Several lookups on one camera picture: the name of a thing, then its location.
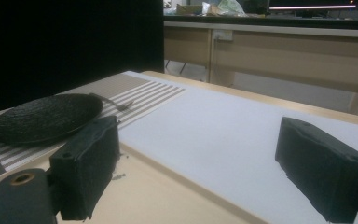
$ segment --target power outlet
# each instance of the power outlet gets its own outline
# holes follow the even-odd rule
[[[213,39],[232,41],[232,30],[213,30]]]

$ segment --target dark background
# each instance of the dark background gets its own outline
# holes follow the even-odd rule
[[[0,110],[123,71],[163,72],[160,0],[0,0]]]

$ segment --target white surface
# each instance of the white surface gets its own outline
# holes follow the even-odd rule
[[[226,29],[226,30],[234,30],[234,31],[251,31],[251,32],[292,34],[292,35],[331,35],[331,36],[358,37],[358,30],[345,30],[345,29],[236,25],[236,24],[224,24],[224,23],[201,23],[201,22],[182,22],[182,21],[165,21],[164,26],[205,28],[205,29]]]
[[[268,222],[326,223],[274,160],[281,118],[310,122],[356,150],[358,125],[174,85],[187,92],[122,129],[121,142]]]

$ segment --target round black mat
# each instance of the round black mat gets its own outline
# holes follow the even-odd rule
[[[0,142],[37,143],[72,133],[96,118],[101,100],[86,94],[62,94],[14,107],[0,116]]]

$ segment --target wooden table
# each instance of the wooden table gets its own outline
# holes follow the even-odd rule
[[[311,122],[358,150],[358,116],[155,72],[126,74],[186,92],[119,131],[121,178],[88,222],[325,223],[273,158],[280,118]],[[47,169],[49,155],[17,170]]]

